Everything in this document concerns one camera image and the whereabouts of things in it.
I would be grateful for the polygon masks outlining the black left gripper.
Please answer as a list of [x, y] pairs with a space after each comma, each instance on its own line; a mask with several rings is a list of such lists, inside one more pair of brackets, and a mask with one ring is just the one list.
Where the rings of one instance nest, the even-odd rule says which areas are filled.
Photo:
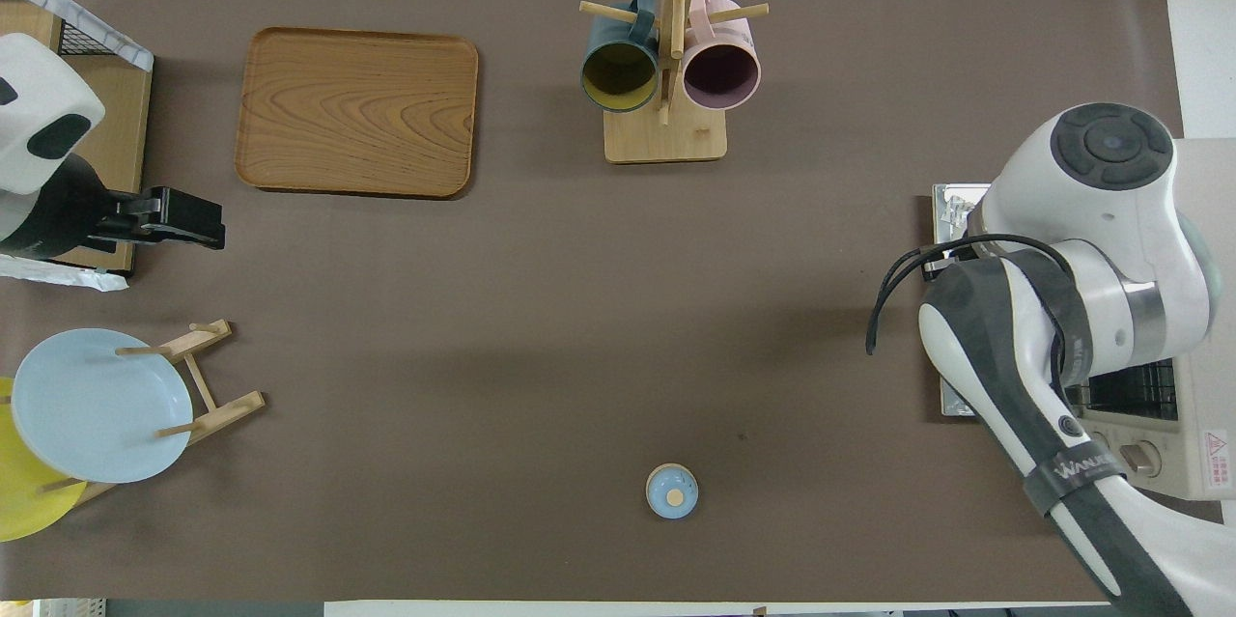
[[109, 190], [80, 155], [67, 155], [36, 193], [4, 190], [1, 199], [1, 252], [21, 258], [56, 258], [79, 246], [111, 253], [117, 244], [198, 244], [208, 250], [226, 244], [222, 206], [174, 187], [147, 187], [117, 203], [117, 211], [129, 216], [104, 220], [111, 209]]

